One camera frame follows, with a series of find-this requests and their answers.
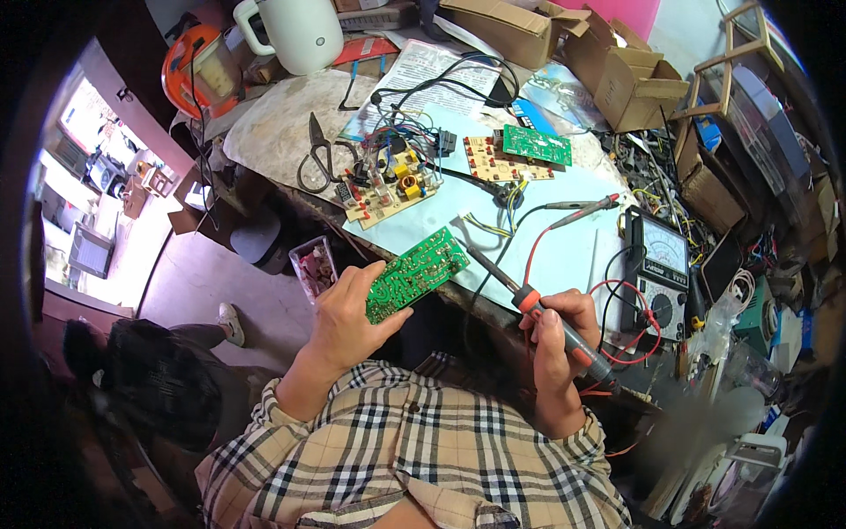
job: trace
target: fingernail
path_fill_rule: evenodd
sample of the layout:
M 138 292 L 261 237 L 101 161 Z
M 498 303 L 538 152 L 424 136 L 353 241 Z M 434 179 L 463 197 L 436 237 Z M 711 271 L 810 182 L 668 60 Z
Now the fingernail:
M 558 313 L 552 309 L 547 309 L 541 314 L 541 323 L 543 325 L 558 325 Z

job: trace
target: workbench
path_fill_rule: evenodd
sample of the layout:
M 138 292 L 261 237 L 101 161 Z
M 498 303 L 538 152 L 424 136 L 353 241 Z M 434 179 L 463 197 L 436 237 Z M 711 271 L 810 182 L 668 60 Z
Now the workbench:
M 393 63 L 393 58 L 388 61 L 388 64 L 390 63 Z M 519 66 L 513 65 L 513 68 L 521 83 L 532 75 L 531 71 Z M 363 63 L 359 68 L 347 105 L 354 106 L 363 103 L 375 87 L 377 75 L 378 61 Z M 308 116 L 311 112 L 318 116 L 324 135 L 332 141 L 352 115 L 351 112 L 338 111 L 338 104 L 348 84 L 349 74 L 332 69 L 281 81 L 280 85 L 269 90 L 255 103 L 257 106 L 261 105 L 260 112 L 247 113 L 238 120 L 233 127 L 233 130 L 237 129 L 237 134 L 230 133 L 224 144 L 224 152 L 237 163 L 243 164 L 273 182 L 293 202 L 313 213 L 316 218 L 330 226 L 353 246 L 366 248 L 385 261 L 390 261 L 395 257 L 392 252 L 343 230 L 347 217 L 341 207 L 299 189 L 295 180 L 300 161 L 310 150 L 309 130 L 305 126 Z M 547 113 L 547 117 L 563 134 L 580 131 L 575 125 L 551 113 Z M 516 119 L 501 108 L 484 107 L 481 116 L 475 116 L 475 119 L 494 129 L 500 129 L 506 123 L 517 124 Z M 627 195 L 621 198 L 624 203 L 636 203 L 634 197 L 628 192 L 628 186 L 619 171 L 593 134 L 568 135 L 568 138 L 572 143 L 575 166 L 588 168 L 598 179 L 604 179 L 626 190 Z M 350 167 L 351 164 L 352 159 L 347 149 L 342 147 L 333 149 L 335 169 Z M 221 196 L 232 205 L 243 206 L 241 203 L 243 201 L 236 197 L 228 196 L 225 192 L 221 193 Z M 473 293 L 452 281 L 438 287 L 437 292 L 480 319 L 491 329 L 494 342 L 499 349 L 497 352 L 504 361 L 515 368 L 522 368 L 525 365 L 522 353 L 515 353 L 522 351 L 524 347 L 523 333 L 517 329 L 519 320 L 517 313 L 501 307 L 484 296 L 479 296 L 475 304 L 470 307 Z M 642 366 L 632 366 L 627 369 L 627 374 L 624 375 L 625 385 L 637 392 L 647 393 L 648 390 L 655 388 L 656 379 L 659 376 L 662 380 L 666 377 L 666 369 L 667 362 L 661 361 L 656 355 L 655 360 L 646 369 Z

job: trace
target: white sneaker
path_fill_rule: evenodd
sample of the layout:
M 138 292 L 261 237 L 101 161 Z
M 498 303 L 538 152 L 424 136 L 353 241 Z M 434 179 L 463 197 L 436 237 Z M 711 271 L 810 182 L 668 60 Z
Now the white sneaker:
M 232 336 L 226 338 L 230 344 L 244 347 L 244 330 L 241 328 L 241 322 L 238 321 L 238 312 L 235 311 L 235 307 L 228 303 L 221 303 L 217 322 L 221 325 L 228 325 L 232 329 Z

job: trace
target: yellow capacitor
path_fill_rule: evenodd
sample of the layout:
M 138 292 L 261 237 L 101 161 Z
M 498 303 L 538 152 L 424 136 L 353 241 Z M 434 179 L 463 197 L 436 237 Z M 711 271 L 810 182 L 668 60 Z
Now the yellow capacitor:
M 404 176 L 408 176 L 410 173 L 409 166 L 405 165 L 404 163 L 397 164 L 393 166 L 393 173 L 397 175 L 398 179 L 401 179 Z
M 405 196 L 409 198 L 409 200 L 414 200 L 415 198 L 420 197 L 420 187 L 418 185 L 412 185 L 409 188 L 405 189 Z

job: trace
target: green circuit board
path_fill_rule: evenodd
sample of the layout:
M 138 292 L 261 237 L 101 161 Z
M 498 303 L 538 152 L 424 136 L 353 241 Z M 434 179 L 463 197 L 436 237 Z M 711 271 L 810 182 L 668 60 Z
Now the green circuit board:
M 514 125 L 504 127 L 503 151 L 559 165 L 573 165 L 570 140 Z
M 385 266 L 367 296 L 366 314 L 376 325 L 446 283 L 470 264 L 446 227 Z

